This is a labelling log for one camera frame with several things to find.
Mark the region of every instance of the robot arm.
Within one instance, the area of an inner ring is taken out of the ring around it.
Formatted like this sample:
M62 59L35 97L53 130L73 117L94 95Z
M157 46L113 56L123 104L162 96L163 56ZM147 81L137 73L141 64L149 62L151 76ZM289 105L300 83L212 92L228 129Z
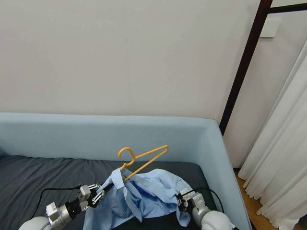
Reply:
M190 195L187 189L177 195L178 208L180 211L192 215L195 223L201 230L237 230L223 212L211 211L206 205L201 193Z
M104 198L107 191L111 189L113 184L109 184L100 192L96 192L101 187L99 184L90 186L80 186L77 198L68 201L64 205L57 207L54 202L47 205L46 217L35 217L25 222L19 230L60 230L64 226L75 219L76 216L88 209L88 207L97 207L98 203Z
M34 217L25 222L19 230L63 229L68 222L75 219L88 207L97 207L112 186L113 184L109 184L98 193L96 190L100 188L99 184L80 186L75 200L68 201L60 207L52 202L46 207L47 217ZM232 230L235 228L223 212L211 211L205 205L200 193L192 194L191 191L187 192L187 189L184 189L177 195L177 200L179 210L190 213L201 230Z

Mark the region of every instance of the light switch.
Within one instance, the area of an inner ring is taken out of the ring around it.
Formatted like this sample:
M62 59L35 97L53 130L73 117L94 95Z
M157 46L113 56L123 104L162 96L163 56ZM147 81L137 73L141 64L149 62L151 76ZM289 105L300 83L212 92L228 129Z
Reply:
M280 22L281 18L267 17L263 29L261 31L260 37L275 37Z

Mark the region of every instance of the plastic clothes hanger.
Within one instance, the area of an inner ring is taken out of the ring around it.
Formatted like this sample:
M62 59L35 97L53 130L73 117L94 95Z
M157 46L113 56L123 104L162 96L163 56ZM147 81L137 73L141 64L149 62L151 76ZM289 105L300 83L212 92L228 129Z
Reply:
M143 166L141 166L139 169L137 169L136 171L134 171L131 175L129 175L128 177L126 177L123 182L126 182L128 179L130 179L133 175L137 174L139 171L141 171L143 168L145 168L146 166L148 166L149 164L151 164L153 161L155 161L156 159L158 159L159 157L161 157L163 154L165 154L168 151L168 145L164 145L161 147L158 147L156 149L150 150L146 153L140 154L138 156L134 156L133 151L131 148L129 147L124 147L122 148L119 152L118 152L118 158L120 159L122 152L128 150L132 156L132 161L130 161L129 163L124 163L123 166L121 166L120 170L123 170L125 167L132 165L136 159L141 158L143 156L146 155L152 155L154 152L157 152L159 150L165 149L164 151L158 153L158 155L156 155L154 158L152 158L150 161L148 161L146 164L144 164Z

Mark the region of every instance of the mattress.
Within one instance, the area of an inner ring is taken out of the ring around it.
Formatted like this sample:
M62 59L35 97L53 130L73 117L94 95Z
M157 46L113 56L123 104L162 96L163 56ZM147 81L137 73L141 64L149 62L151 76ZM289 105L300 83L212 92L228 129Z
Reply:
M40 192L47 187L66 188L78 184L102 183L111 172L120 167L123 161L102 161L69 158L31 158L24 156L0 157L0 228L17 230L29 220L37 205ZM127 169L134 171L144 162L135 162ZM153 169L165 169L183 178L192 188L208 187L201 168L194 163L185 162L153 162L141 172ZM202 191L206 205L216 210L212 194ZM51 202L57 206L76 198L76 191L46 191L36 216L44 216L45 208ZM81 230L85 212L77 216L66 227L66 230ZM176 214L146 218L140 223L136 218L125 222L116 229L195 229L191 220L187 228L181 227Z

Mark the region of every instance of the wooden floor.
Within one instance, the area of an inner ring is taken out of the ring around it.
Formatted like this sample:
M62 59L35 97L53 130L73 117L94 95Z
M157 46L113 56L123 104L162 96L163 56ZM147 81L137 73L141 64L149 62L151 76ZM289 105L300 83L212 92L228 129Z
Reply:
M238 181L241 194L243 196L243 200L246 206L246 209L248 211L249 219L254 224L257 230L277 230L274 228L270 223L269 220L266 219L264 216L258 216L256 214L256 211L261 207L261 204L258 200L255 200L253 198L249 198L249 196L245 193L242 185L244 184L244 181L240 178L238 178L236 173L236 179ZM296 226L294 228L295 230L303 230L300 226Z

